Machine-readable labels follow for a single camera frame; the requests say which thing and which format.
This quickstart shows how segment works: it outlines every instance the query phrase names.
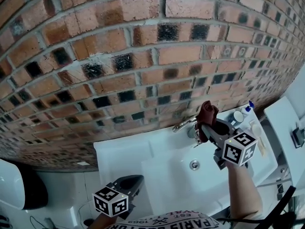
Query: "floor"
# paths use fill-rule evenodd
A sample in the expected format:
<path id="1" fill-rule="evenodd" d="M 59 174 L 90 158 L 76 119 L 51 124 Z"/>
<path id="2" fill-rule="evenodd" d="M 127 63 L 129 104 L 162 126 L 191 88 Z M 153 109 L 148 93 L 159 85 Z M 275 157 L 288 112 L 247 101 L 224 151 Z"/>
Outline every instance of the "floor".
<path id="1" fill-rule="evenodd" d="M 45 218 L 51 218 L 58 229 L 83 229 L 81 221 L 95 219 L 98 213 L 93 207 L 92 193 L 101 189 L 98 172 L 84 173 L 48 173 L 38 172 L 49 193 L 46 207 L 36 210 L 16 210 L 0 204 L 0 214 L 9 217 L 14 229 L 42 229 L 32 220 L 34 216 L 41 224 L 46 225 Z M 276 206 L 276 186 L 260 187 L 263 199 L 264 215 Z"/>

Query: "soap bottle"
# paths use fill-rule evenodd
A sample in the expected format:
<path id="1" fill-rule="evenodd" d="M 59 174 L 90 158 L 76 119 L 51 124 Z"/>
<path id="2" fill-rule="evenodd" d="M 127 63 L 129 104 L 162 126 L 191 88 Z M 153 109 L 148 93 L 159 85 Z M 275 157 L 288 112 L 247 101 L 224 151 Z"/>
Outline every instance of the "soap bottle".
<path id="1" fill-rule="evenodd" d="M 254 108 L 254 104 L 253 104 L 251 101 L 249 101 L 249 106 L 247 106 L 246 108 L 243 107 L 243 108 L 241 109 L 241 112 L 243 113 L 243 115 L 244 115 L 245 117 L 248 116 L 248 115 L 250 114 L 251 108 Z"/>

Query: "human arm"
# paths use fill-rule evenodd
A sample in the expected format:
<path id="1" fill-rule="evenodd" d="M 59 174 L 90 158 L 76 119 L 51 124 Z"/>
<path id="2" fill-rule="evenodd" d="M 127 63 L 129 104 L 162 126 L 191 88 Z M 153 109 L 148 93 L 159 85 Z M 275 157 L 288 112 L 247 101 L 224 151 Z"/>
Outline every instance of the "human arm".
<path id="1" fill-rule="evenodd" d="M 117 217 L 108 217 L 101 213 L 88 229 L 104 229 L 116 222 Z"/>
<path id="2" fill-rule="evenodd" d="M 245 166 L 238 167 L 227 162 L 231 217 L 243 219 L 246 216 L 263 212 L 263 203 L 257 188 Z"/>

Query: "chrome faucet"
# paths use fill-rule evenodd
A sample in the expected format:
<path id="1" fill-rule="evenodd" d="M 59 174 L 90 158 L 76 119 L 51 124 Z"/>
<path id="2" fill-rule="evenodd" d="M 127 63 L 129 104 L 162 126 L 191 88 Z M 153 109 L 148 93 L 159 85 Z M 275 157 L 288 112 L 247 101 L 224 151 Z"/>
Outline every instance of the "chrome faucet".
<path id="1" fill-rule="evenodd" d="M 173 127 L 173 132 L 176 133 L 176 132 L 180 131 L 181 129 L 183 129 L 184 127 L 188 126 L 189 124 L 192 124 L 192 126 L 188 128 L 187 135 L 189 138 L 195 138 L 197 144 L 199 145 L 202 143 L 202 141 L 200 140 L 200 137 L 199 137 L 199 130 L 195 129 L 196 123 L 197 123 L 197 116 L 193 115 L 193 116 L 185 119 L 184 121 L 180 122 L 179 124 L 175 125 Z"/>

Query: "t-shirt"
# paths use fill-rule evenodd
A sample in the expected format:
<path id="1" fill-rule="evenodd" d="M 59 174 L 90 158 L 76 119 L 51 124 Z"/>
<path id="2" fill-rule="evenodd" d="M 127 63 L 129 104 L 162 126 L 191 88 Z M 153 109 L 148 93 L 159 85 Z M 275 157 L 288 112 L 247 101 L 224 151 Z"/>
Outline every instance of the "t-shirt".
<path id="1" fill-rule="evenodd" d="M 259 219 L 257 214 L 245 219 Z M 237 223 L 234 229 L 253 229 L 257 224 Z M 227 228 L 222 222 L 195 211 L 175 211 L 161 216 L 126 220 L 109 226 L 107 229 L 209 229 Z"/>

